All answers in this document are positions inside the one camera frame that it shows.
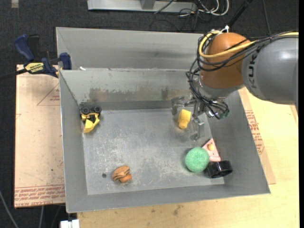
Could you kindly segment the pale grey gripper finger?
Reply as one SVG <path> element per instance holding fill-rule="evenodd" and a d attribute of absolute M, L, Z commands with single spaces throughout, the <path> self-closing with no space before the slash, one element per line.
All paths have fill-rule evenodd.
<path fill-rule="evenodd" d="M 176 115 L 178 113 L 178 108 L 186 107 L 190 102 L 190 97 L 181 95 L 171 99 L 171 113 Z"/>
<path fill-rule="evenodd" d="M 201 137 L 205 136 L 205 124 L 199 118 L 194 118 L 192 120 L 193 134 L 191 139 L 197 141 Z"/>

